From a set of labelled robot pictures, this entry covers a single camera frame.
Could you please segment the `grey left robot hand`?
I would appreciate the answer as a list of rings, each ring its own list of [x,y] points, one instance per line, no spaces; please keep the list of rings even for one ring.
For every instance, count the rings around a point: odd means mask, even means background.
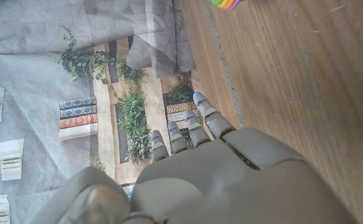
[[[262,131],[234,126],[200,92],[185,120],[188,149],[175,123],[170,145],[152,135],[152,163],[126,194],[87,167],[68,180],[34,223],[355,223],[300,153]]]

